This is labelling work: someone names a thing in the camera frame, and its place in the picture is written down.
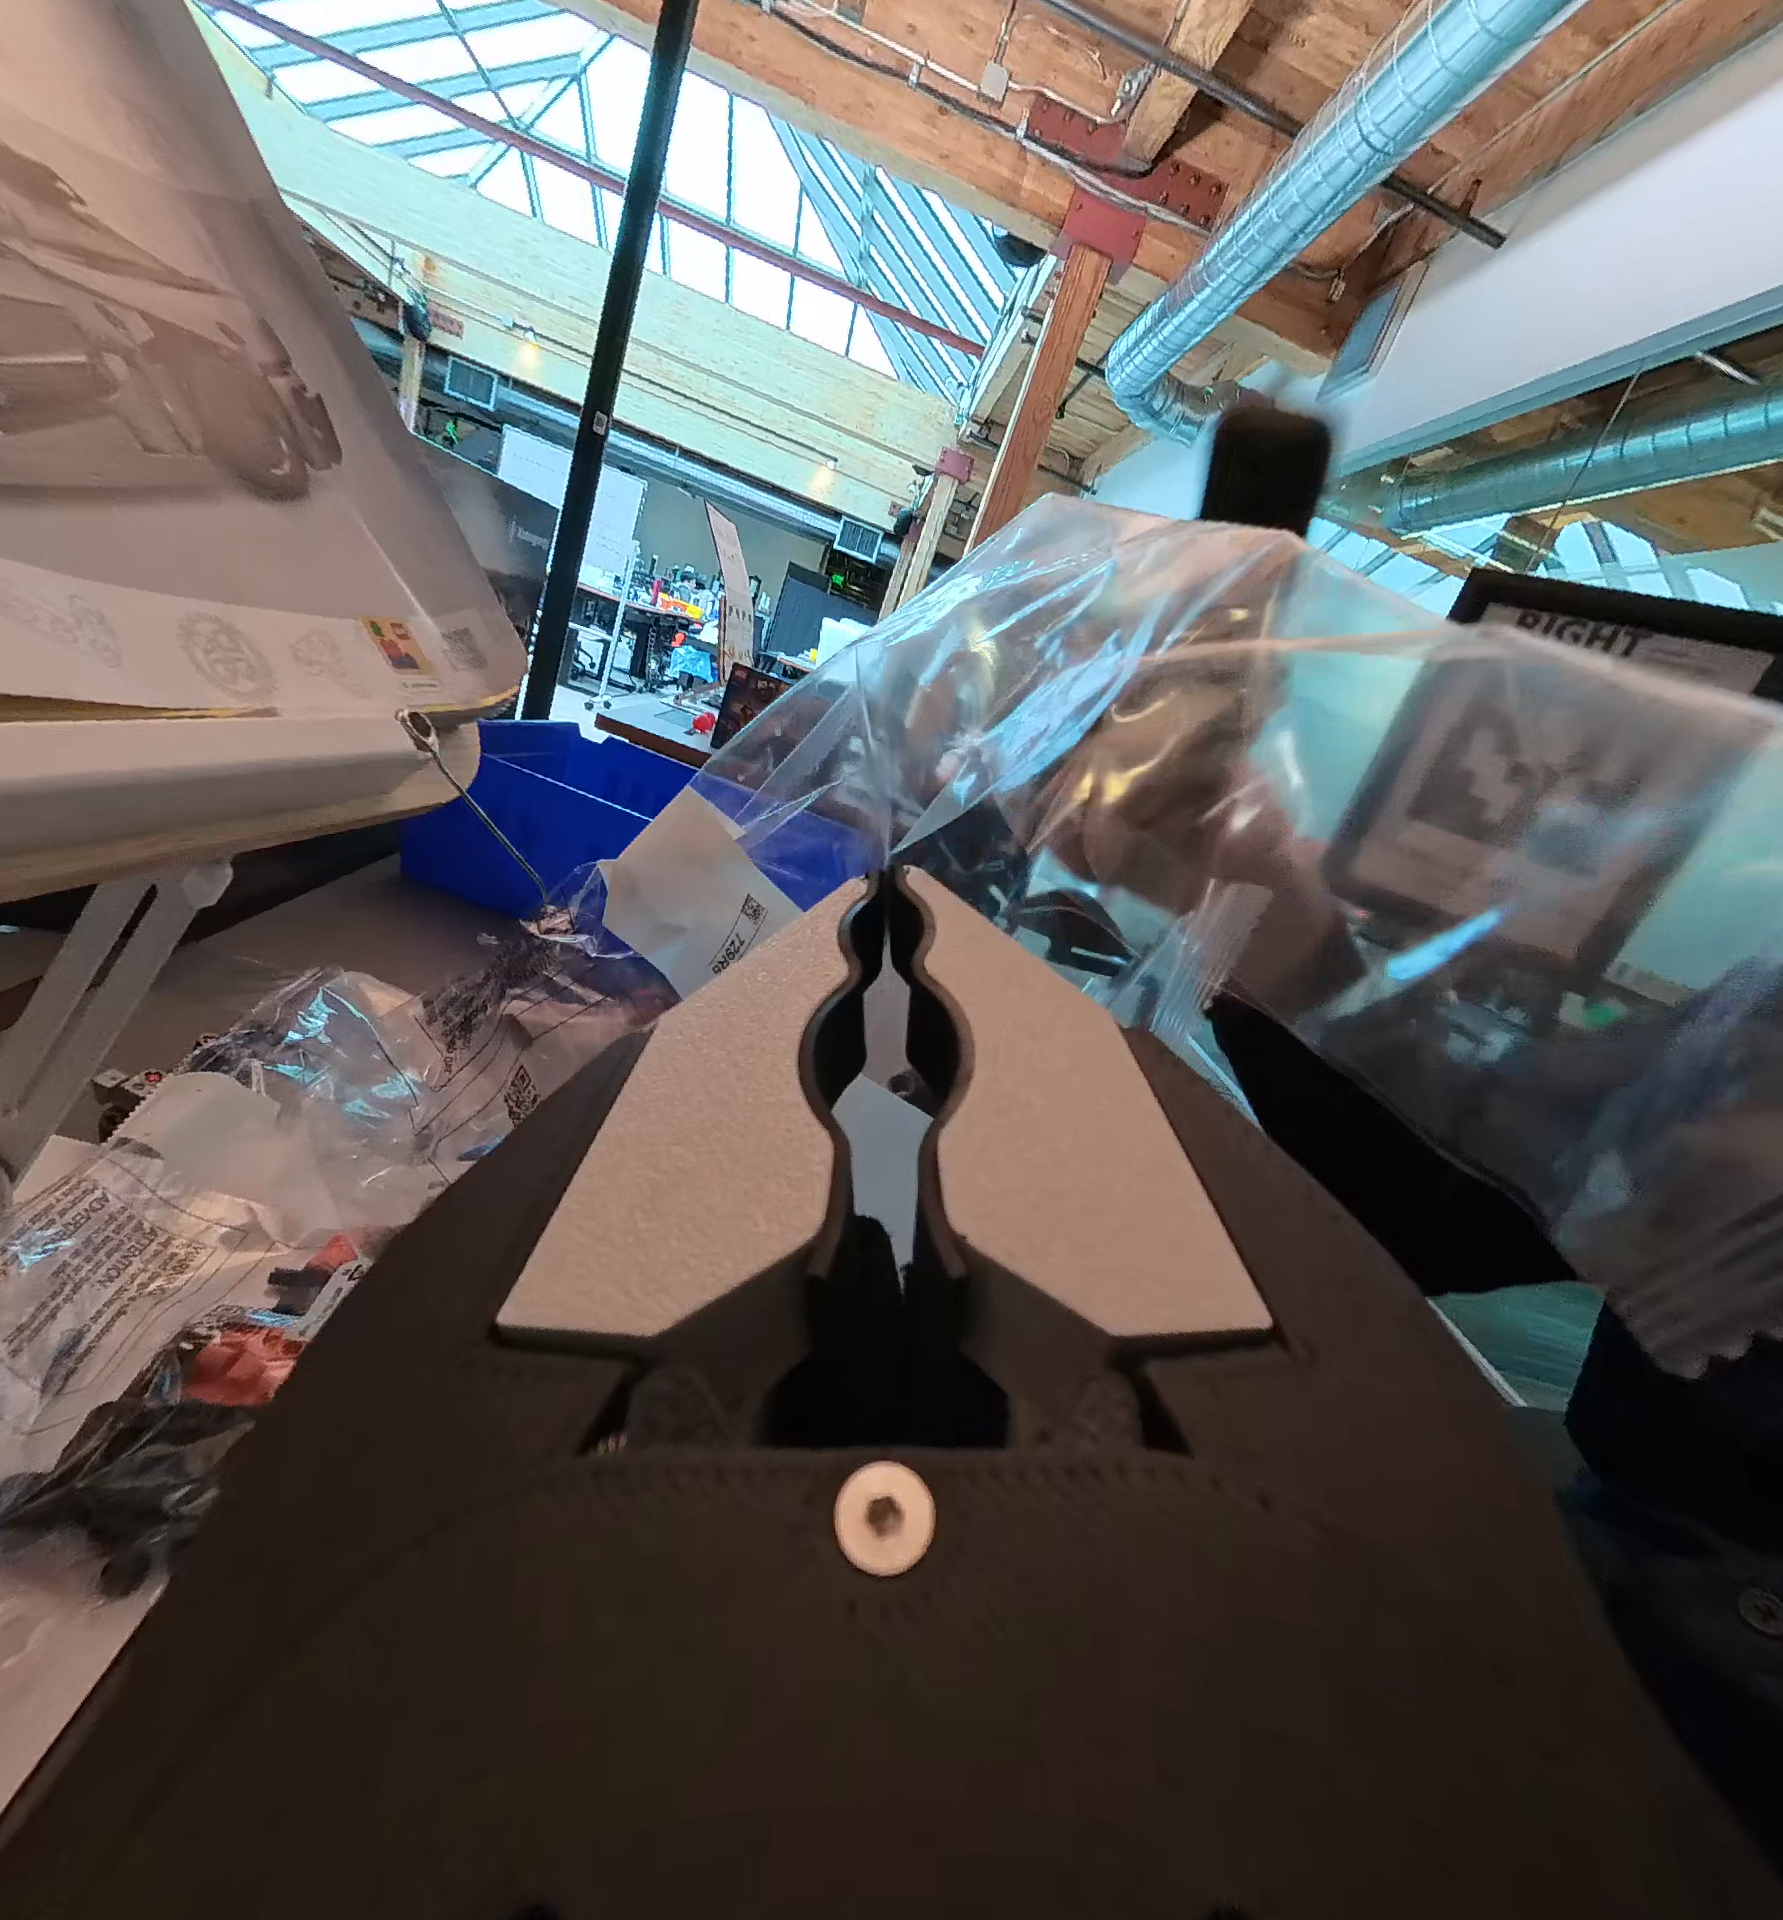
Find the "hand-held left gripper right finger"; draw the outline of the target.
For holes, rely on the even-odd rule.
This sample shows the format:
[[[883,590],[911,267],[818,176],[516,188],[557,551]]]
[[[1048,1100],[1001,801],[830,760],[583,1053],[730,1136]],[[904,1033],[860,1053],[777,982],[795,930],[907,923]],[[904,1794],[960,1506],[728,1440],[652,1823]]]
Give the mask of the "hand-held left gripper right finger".
[[[1144,1440],[1144,1366],[1277,1324],[1129,1037],[937,878],[895,871],[906,1056],[930,1100],[913,1284],[1015,1447]]]

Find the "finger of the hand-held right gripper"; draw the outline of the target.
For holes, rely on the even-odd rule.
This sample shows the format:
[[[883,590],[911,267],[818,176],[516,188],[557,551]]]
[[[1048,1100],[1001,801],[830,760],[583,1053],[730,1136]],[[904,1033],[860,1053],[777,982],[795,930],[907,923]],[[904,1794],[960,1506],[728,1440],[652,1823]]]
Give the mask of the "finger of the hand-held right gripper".
[[[999,755],[990,746],[946,746],[925,780],[906,780],[916,808],[886,852],[890,868],[967,873],[1048,856],[1073,873],[1101,873],[1087,838],[1087,780],[1094,746],[1054,755]]]

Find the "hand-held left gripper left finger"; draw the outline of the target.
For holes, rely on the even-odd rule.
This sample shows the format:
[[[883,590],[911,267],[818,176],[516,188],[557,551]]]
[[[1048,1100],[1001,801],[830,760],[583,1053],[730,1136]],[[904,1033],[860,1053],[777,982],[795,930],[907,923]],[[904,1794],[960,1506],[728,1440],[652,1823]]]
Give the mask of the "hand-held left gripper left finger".
[[[648,1026],[495,1315],[620,1366],[585,1447],[849,1446],[899,1421],[899,1250],[837,1104],[869,1056],[879,878]]]

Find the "clear bag white strip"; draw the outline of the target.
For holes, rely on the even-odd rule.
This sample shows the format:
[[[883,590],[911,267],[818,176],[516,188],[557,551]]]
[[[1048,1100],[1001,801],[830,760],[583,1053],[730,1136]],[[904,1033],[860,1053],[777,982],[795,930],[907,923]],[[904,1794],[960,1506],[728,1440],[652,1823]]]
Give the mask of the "clear bag white strip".
[[[1286,531],[1033,507],[564,891],[696,993],[922,868],[1265,1116],[1239,1041],[1477,1174],[1681,1377],[1783,1340],[1783,709],[1468,630]]]

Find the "person's right forearm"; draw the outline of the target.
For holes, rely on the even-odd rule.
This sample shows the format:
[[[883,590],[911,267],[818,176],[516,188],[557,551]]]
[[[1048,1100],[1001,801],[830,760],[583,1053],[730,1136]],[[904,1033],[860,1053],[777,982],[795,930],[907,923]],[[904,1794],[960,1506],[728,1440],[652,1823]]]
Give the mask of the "person's right forearm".
[[[1422,1136],[1274,1018],[1218,995],[1211,1021],[1262,1132],[1431,1298],[1575,1284],[1519,1196]]]

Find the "red lego set box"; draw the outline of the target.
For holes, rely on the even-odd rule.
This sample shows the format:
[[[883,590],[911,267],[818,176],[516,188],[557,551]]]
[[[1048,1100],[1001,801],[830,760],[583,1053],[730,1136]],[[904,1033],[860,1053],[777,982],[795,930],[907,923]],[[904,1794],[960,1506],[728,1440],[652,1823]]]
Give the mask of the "red lego set box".
[[[726,746],[758,713],[795,685],[793,678],[761,669],[756,662],[737,660],[726,674],[719,711],[710,725],[710,750]]]

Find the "large clear lego parts bag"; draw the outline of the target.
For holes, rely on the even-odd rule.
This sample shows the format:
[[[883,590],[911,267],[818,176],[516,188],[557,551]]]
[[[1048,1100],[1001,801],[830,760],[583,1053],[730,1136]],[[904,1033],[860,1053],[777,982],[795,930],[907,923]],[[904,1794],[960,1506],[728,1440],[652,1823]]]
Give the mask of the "large clear lego parts bag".
[[[574,942],[486,944],[476,972],[405,993],[370,972],[275,986],[183,1060],[264,1097],[326,1169],[453,1185],[592,1058],[677,1004],[661,972]]]

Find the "blue plastic bin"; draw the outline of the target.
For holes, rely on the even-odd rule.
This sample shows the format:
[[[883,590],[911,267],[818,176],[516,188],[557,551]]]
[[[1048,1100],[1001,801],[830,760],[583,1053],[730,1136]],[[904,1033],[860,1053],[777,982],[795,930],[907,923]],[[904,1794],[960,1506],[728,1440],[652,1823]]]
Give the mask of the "blue plastic bin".
[[[814,905],[872,866],[867,834],[807,803],[759,801],[756,785],[710,771],[707,759],[670,755],[573,722],[483,723],[469,789],[555,898],[567,898],[594,864],[624,852],[687,789],[726,815],[759,871],[795,905]],[[398,871],[508,919],[537,905],[532,882],[462,801],[402,824]]]

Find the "clear bag over white base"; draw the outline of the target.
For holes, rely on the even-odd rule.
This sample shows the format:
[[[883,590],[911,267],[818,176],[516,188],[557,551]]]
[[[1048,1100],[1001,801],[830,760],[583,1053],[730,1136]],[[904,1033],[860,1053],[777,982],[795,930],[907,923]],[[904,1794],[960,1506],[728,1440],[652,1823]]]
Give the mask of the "clear bag over white base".
[[[118,1393],[206,1310],[305,1266],[328,1231],[280,1208],[271,1097],[164,1079],[85,1164],[0,1222],[0,1430],[48,1432]]]

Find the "black vertical pole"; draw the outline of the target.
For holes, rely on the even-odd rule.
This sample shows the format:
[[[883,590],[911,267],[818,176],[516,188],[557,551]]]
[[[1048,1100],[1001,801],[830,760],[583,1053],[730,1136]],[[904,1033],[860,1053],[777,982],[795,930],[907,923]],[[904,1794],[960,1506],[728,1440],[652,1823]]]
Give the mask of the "black vertical pole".
[[[678,110],[698,12],[698,1],[664,1],[648,58],[648,84],[634,158],[622,193],[620,230],[590,350],[589,383],[578,410],[578,431],[573,463],[567,470],[555,540],[550,563],[546,563],[529,672],[522,686],[522,718],[529,722],[543,722],[552,713],[559,686],[567,634],[580,591],[580,568],[645,273],[648,237],[659,213],[671,125],[675,125]]]

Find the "clear bag black orange parts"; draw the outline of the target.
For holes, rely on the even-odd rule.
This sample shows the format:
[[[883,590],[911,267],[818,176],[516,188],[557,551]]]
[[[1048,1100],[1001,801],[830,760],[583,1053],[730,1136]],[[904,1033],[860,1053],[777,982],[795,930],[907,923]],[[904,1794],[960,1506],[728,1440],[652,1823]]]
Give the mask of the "clear bag black orange parts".
[[[275,1305],[205,1310],[99,1402],[51,1463],[0,1479],[0,1555],[46,1537],[86,1548],[104,1597],[169,1571],[217,1500],[227,1454],[370,1266],[360,1255],[277,1268]]]

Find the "person's torso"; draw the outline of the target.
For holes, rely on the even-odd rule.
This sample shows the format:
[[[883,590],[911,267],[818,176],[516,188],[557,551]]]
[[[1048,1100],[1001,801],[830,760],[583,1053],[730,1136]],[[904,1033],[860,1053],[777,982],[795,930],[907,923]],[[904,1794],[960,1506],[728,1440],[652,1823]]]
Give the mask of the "person's torso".
[[[1674,1377],[1602,1308],[1565,1428],[1623,1652],[1783,1879],[1783,1338]]]

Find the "instruction booklet stack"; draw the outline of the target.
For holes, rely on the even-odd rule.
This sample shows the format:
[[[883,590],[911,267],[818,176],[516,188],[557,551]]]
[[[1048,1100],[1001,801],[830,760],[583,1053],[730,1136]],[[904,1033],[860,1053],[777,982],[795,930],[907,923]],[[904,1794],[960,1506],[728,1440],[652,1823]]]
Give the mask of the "instruction booklet stack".
[[[481,713],[522,676],[192,12],[0,1],[0,713]]]

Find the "wooden support post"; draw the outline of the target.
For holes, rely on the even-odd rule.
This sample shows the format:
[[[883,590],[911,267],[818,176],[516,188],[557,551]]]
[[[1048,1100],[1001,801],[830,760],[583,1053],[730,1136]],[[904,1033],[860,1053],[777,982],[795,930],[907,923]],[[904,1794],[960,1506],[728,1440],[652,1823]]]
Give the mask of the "wooden support post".
[[[967,554],[1001,531],[1026,507],[1033,473],[1038,472],[1048,445],[1055,406],[1066,392],[1073,366],[1112,271],[1114,260],[1108,253],[1080,241],[1066,248],[1063,271],[1054,283],[1048,315],[1031,350],[1022,396],[989,473],[978,512],[967,530]]]

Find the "silver ventilation duct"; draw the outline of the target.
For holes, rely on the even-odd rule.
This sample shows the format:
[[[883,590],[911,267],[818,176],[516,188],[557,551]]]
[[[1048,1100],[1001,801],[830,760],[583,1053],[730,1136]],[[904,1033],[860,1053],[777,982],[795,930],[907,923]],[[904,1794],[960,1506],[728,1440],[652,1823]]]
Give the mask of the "silver ventilation duct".
[[[1177,359],[1239,313],[1575,1],[1422,1],[1292,142],[1177,280],[1114,339],[1114,405],[1152,438],[1191,443],[1218,401],[1174,376]]]
[[[1783,371],[1757,387],[1686,399],[1452,468],[1359,472],[1325,486],[1329,517],[1371,517],[1397,535],[1494,514],[1588,505],[1783,463]]]

